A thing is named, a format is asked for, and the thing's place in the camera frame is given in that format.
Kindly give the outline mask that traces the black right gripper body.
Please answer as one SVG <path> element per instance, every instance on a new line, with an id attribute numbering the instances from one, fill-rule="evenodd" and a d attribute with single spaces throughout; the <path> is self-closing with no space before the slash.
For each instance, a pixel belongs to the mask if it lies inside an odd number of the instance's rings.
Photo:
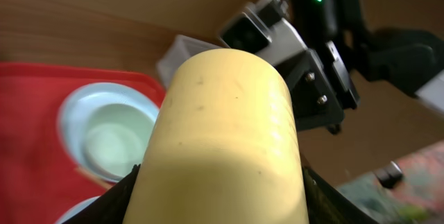
<path id="1" fill-rule="evenodd" d="M 307 49 L 276 67 L 291 96 L 296 129 L 341 132 L 344 111 L 356 109 L 360 96 L 332 41 Z"/>

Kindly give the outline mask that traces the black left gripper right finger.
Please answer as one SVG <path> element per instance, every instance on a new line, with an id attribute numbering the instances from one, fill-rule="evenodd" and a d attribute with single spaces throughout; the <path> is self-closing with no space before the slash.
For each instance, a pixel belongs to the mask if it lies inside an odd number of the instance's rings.
<path id="1" fill-rule="evenodd" d="M 300 159 L 310 224 L 377 224 Z"/>

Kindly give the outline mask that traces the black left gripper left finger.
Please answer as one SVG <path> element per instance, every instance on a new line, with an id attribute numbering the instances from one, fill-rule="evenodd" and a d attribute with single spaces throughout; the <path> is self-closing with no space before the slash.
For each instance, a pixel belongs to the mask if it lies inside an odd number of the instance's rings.
<path id="1" fill-rule="evenodd" d="M 134 165 L 126 177 L 64 223 L 122 224 L 139 169 L 140 165 Z"/>

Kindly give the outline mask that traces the light blue small bowl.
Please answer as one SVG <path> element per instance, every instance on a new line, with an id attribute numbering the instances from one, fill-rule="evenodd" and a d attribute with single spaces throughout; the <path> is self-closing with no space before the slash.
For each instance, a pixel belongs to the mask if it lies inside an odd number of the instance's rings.
<path id="1" fill-rule="evenodd" d="M 77 215 L 79 212 L 83 211 L 86 207 L 91 205 L 98 196 L 95 196 L 93 198 L 89 198 L 87 200 L 84 200 L 77 205 L 70 208 L 68 211 L 66 211 L 56 222 L 55 224 L 63 224 L 65 221 L 69 220 L 71 217 Z"/>

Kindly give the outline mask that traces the green bowl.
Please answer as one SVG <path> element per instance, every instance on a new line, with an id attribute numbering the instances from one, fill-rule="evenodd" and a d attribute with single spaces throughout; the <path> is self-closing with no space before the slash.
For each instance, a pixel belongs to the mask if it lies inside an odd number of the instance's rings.
<path id="1" fill-rule="evenodd" d="M 87 120 L 83 155 L 93 172 L 113 181 L 143 160 L 159 110 L 123 103 L 107 104 Z"/>

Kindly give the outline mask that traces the yellow plastic cup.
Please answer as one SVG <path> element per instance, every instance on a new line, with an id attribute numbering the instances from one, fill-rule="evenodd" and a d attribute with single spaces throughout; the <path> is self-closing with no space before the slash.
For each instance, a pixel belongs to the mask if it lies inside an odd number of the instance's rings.
<path id="1" fill-rule="evenodd" d="M 280 74 L 214 49 L 175 73 L 125 223 L 307 223 L 295 120 Z"/>

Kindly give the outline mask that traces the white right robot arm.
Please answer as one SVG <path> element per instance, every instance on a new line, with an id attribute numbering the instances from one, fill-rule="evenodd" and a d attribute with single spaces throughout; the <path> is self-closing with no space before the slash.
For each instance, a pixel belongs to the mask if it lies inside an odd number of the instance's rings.
<path id="1" fill-rule="evenodd" d="M 291 94 L 299 131 L 341 131 L 360 96 L 350 77 L 385 80 L 410 97 L 443 69 L 443 40 L 428 31 L 366 27 L 360 0 L 273 0 L 274 17 L 301 36 L 277 64 Z"/>

